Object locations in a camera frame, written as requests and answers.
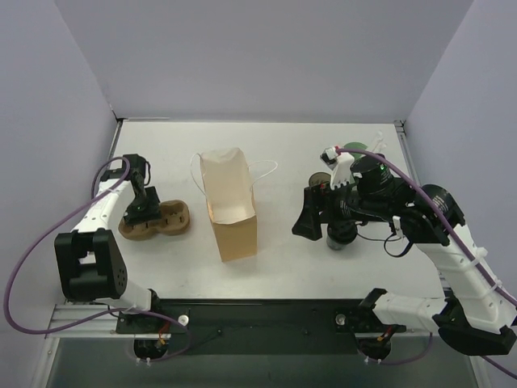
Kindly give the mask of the black paper coffee cup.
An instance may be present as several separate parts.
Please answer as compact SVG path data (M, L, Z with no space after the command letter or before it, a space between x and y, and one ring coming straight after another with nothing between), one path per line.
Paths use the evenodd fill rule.
M327 226L327 246L334 251L341 251L347 245L353 243L358 235L355 223L341 223Z

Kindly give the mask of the brown paper bag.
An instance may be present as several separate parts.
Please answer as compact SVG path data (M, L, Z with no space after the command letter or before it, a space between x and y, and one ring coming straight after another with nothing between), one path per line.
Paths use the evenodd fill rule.
M273 173L278 162L266 159L272 168L254 178L243 151L237 147L195 153L190 163L199 160L201 180L194 168L191 178L205 198L208 216L223 263L245 259L258 253L258 220L254 185Z

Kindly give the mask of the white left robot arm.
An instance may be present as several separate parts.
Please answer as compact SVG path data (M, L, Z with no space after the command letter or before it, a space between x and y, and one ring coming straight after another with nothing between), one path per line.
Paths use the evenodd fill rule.
M125 154L121 168L105 170L96 201L72 231L56 236L54 249L68 300L136 309L136 324L154 332L161 328L164 312L152 304L152 290L129 280L114 235L119 225L147 226L161 218L156 188L145 185L148 171L149 163L138 154Z

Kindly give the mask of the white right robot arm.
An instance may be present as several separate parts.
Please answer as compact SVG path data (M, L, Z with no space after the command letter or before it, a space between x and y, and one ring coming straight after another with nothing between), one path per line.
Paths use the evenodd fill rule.
M418 186L381 154L352 162L354 182L333 188L311 183L303 191L294 235L340 249L352 243L359 228L385 222L392 236L407 241L434 264L445 279L443 296L407 297L373 289L360 303L360 324L437 332L467 356L502 356L516 343L516 300L498 282L476 245L463 211L444 188Z

